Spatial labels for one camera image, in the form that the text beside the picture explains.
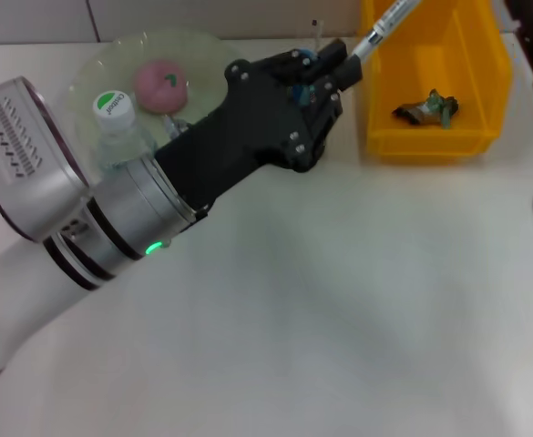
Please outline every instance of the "white pen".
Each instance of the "white pen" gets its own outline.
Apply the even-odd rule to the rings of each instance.
[[[353,51],[362,64],[369,55],[404,22],[405,18],[420,4],[422,0],[396,0],[385,14],[374,24],[365,38]]]

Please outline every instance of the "pink donut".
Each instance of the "pink donut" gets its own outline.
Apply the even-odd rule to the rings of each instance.
[[[138,103],[156,114],[175,114],[187,103],[187,81],[180,66],[171,61],[147,62],[134,77]]]

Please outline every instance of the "white bottle cap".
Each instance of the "white bottle cap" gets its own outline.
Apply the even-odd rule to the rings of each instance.
[[[137,117],[130,97],[122,91],[102,93],[94,100],[92,109],[100,128],[107,134],[128,129]]]

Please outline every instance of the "green label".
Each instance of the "green label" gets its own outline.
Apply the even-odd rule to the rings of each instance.
[[[114,95],[116,93],[106,93],[105,95],[103,95],[101,98],[98,99],[98,102],[96,103],[96,106],[98,107],[98,109],[102,109],[102,107],[108,103],[110,100],[112,100],[114,98]]]
[[[177,77],[175,75],[166,75],[165,80],[170,80],[172,87],[175,87],[177,85]]]

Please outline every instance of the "plastic water bottle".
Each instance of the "plastic water bottle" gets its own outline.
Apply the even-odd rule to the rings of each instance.
[[[102,93],[94,101],[93,109],[101,129],[96,158],[103,172],[122,168],[133,159],[153,156],[157,143],[138,123],[127,93]]]

